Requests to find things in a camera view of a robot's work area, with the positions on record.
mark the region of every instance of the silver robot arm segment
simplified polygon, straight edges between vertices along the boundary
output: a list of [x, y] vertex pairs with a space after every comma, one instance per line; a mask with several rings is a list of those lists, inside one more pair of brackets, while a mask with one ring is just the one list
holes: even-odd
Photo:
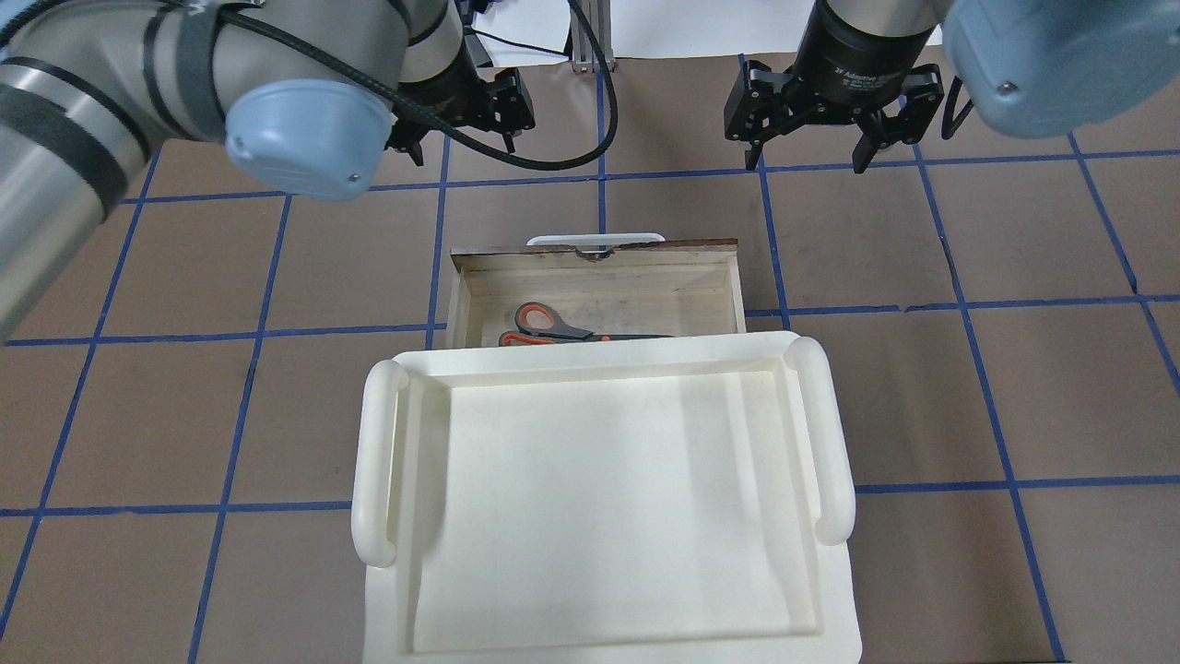
[[[228, 114], [240, 120], [229, 123], [238, 145], [231, 157], [256, 177], [309, 193], [316, 177], [332, 177], [321, 191], [328, 198], [367, 189], [372, 172], [365, 169], [375, 170], [389, 131], [388, 103], [302, 53], [208, 20], [221, 2], [44, 5], [48, 8], [17, 34], [0, 64], [0, 341], [12, 336], [168, 138], [222, 142]], [[348, 5], [341, 11], [334, 2], [283, 0], [232, 8], [391, 87], [404, 71], [430, 74], [432, 60], [445, 68], [458, 58], [461, 40], [433, 37], [453, 27], [431, 20], [453, 12], [450, 0]], [[412, 29], [419, 58], [407, 70]], [[317, 124], [323, 103], [335, 105], [335, 120], [352, 113], [384, 133], [376, 144], [361, 144], [348, 132], [327, 145], [303, 136], [304, 150], [299, 140], [267, 140], [276, 127], [336, 137], [337, 127]], [[255, 110], [278, 117], [254, 117]], [[299, 160], [309, 146], [314, 158]]]

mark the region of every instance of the metal frame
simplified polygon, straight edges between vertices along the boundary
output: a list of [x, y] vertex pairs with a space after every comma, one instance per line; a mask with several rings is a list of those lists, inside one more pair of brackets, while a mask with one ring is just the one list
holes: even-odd
[[[615, 50], [610, 45], [610, 0], [577, 0], [582, 11], [590, 19], [590, 27], [594, 28], [595, 37], [602, 46], [603, 54], [607, 55], [607, 68], [615, 71]], [[578, 22], [573, 12], [570, 12], [570, 35], [573, 44], [573, 52], [570, 63], [576, 73], [590, 73], [598, 71], [598, 61], [594, 57], [594, 48], [590, 47], [590, 39]]]

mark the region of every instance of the orange scissor handle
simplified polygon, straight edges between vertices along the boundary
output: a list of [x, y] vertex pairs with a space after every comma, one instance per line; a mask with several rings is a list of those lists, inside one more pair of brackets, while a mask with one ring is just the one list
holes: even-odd
[[553, 310], [553, 307], [540, 302], [525, 302], [516, 311], [517, 327], [525, 335], [549, 337], [555, 340], [589, 340], [594, 331], [573, 327]]
[[556, 343], [556, 340], [531, 337], [522, 335], [519, 331], [505, 331], [505, 334], [500, 335], [500, 347], [548, 347]]

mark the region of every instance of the brown floor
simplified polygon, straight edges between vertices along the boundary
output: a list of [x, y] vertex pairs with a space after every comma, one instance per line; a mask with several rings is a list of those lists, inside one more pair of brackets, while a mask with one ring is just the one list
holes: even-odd
[[[865, 662], [1175, 660], [1180, 85], [1075, 142], [972, 118], [853, 175], [807, 129], [747, 173], [736, 71], [621, 63], [601, 171], [434, 137], [345, 204], [169, 143], [0, 353], [0, 662], [359, 660], [366, 372], [441, 343], [451, 246], [599, 224], [739, 237], [749, 327], [826, 347]], [[520, 152], [591, 146], [595, 79], [526, 79]]]

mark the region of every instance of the white tray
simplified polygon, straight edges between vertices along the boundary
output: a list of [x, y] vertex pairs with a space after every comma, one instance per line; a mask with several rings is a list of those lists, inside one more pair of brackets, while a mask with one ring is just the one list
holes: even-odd
[[791, 331], [404, 354], [365, 388], [365, 662], [853, 663], [853, 519]]

